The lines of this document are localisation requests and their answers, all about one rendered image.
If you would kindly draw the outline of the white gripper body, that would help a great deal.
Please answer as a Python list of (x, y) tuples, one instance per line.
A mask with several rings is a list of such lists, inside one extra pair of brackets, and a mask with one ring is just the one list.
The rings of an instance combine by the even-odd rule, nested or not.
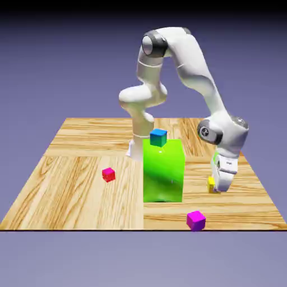
[(234, 174), (219, 171), (215, 166), (212, 166), (212, 176), (215, 181), (215, 189), (219, 192), (226, 192), (234, 178)]

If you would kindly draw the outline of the small yellow cube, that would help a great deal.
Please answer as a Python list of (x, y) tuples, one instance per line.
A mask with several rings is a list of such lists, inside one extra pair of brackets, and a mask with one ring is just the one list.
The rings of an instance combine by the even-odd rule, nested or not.
[(215, 188), (215, 180), (213, 177), (208, 177), (207, 179), (207, 189), (209, 193), (221, 193)]

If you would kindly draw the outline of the small magenta cube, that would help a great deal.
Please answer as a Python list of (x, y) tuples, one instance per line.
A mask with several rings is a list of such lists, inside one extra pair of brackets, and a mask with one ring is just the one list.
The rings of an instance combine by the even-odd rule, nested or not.
[(205, 228), (206, 217), (200, 211), (192, 211), (187, 214), (186, 223), (191, 231), (197, 232)]

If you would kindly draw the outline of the small blue cube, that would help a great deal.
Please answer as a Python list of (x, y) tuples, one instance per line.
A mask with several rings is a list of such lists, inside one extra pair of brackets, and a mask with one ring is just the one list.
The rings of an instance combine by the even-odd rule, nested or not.
[(150, 145), (163, 147), (167, 142), (167, 130), (154, 129), (150, 132)]

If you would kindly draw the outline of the small red cube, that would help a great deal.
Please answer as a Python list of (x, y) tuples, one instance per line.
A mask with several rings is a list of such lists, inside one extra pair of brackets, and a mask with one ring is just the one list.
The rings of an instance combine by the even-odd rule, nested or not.
[(102, 170), (102, 177), (106, 182), (115, 180), (115, 171), (111, 168), (105, 168)]

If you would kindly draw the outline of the large green box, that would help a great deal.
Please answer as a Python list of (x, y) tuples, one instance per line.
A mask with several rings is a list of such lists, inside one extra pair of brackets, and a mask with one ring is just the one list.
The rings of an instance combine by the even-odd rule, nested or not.
[(179, 139), (162, 147), (143, 141), (143, 201), (182, 202), (185, 154)]

